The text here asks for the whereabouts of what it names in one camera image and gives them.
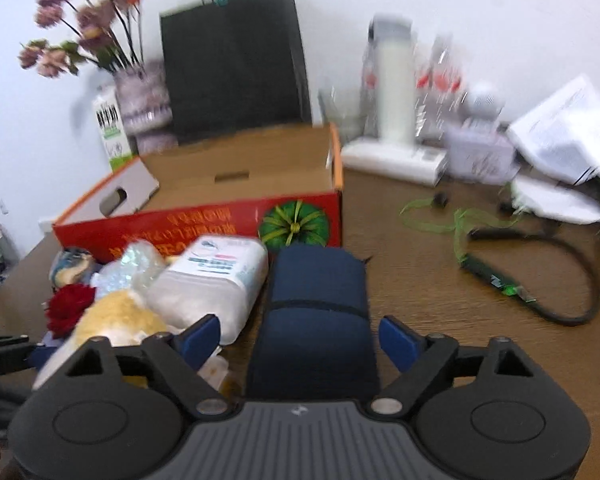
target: plastic bottle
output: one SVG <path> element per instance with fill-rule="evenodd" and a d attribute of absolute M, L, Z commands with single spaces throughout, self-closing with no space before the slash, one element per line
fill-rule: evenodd
<path fill-rule="evenodd" d="M 429 57 L 424 56 L 424 47 L 420 44 L 415 48 L 415 67 L 416 67 L 416 141 L 422 142 L 423 131 L 426 128 L 427 102 L 429 100 L 429 90 L 431 88 L 431 70 Z"/>
<path fill-rule="evenodd" d="M 452 53 L 451 36 L 438 36 L 433 44 L 430 62 L 430 89 L 427 95 L 424 137 L 440 140 L 445 122 L 454 121 L 462 74 Z"/>
<path fill-rule="evenodd" d="M 177 329 L 206 314 L 218 316 L 220 344 L 233 343 L 269 270 L 267 249 L 257 238 L 203 235 L 151 284 L 151 310 Z"/>
<path fill-rule="evenodd" d="M 362 69 L 363 134 L 388 142 L 415 139 L 415 74 L 411 22 L 375 16 Z"/>
<path fill-rule="evenodd" d="M 362 134 L 367 137 L 378 136 L 376 123 L 376 82 L 378 78 L 374 71 L 376 58 L 374 55 L 373 22 L 369 25 L 368 41 L 365 56 L 362 61 L 362 83 L 360 85 L 360 113 L 366 117 Z"/>
<path fill-rule="evenodd" d="M 414 144 L 416 80 L 411 23 L 383 23 L 376 32 L 376 106 L 382 142 Z"/>

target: navy blue cloth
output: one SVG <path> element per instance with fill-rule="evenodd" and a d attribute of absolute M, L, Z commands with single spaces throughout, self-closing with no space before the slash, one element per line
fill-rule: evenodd
<path fill-rule="evenodd" d="M 339 248 L 280 251 L 246 397 L 366 402 L 378 391 L 364 263 Z"/>

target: stuffed toy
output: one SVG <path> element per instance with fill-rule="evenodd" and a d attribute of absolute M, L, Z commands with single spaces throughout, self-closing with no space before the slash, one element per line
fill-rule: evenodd
<path fill-rule="evenodd" d="M 58 253 L 51 265 L 49 280 L 54 290 L 71 283 L 88 284 L 97 267 L 89 251 L 75 247 L 65 249 Z"/>
<path fill-rule="evenodd" d="M 135 291 L 125 289 L 107 294 L 84 312 L 71 337 L 40 370 L 33 388 L 42 386 L 91 337 L 106 336 L 112 346 L 132 346 L 157 332 L 168 331 L 167 325 L 145 306 Z"/>

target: wooden table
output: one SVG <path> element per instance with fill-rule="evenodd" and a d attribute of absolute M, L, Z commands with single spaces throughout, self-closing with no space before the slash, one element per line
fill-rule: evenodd
<path fill-rule="evenodd" d="M 586 412 L 592 445 L 578 480 L 600 480 L 600 314 L 587 326 L 564 328 L 548 323 L 517 302 L 503 298 L 459 269 L 450 235 L 425 234 L 405 228 L 398 212 L 432 190 L 380 177 L 347 172 L 344 192 L 344 245 L 368 264 L 368 291 L 375 329 L 392 314 L 426 334 L 443 332 L 466 345 L 483 346 L 496 335 L 513 338 Z M 450 196 L 445 211 L 419 211 L 427 221 L 450 222 L 457 207 L 495 212 L 497 189 L 444 183 Z M 537 219 L 520 227 L 538 230 Z M 580 248 L 600 272 L 600 240 L 594 226 L 563 226 L 558 236 Z M 47 299 L 48 267 L 58 250 L 46 238 L 0 288 L 0 332 L 44 331 L 40 303 Z M 545 306 L 575 314 L 586 307 L 587 280 L 570 256 L 542 244 L 489 242 L 472 244 L 472 251 L 525 284 Z M 256 311 L 238 342 L 224 351 L 238 376 L 246 371 L 259 326 Z M 382 382 L 397 373 L 379 352 Z"/>

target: gray ribbed plate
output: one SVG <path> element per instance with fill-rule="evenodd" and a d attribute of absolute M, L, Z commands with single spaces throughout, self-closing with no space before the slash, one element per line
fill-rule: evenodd
<path fill-rule="evenodd" d="M 406 428 L 364 417 L 353 402 L 247 402 L 197 425 L 152 480 L 449 480 Z"/>

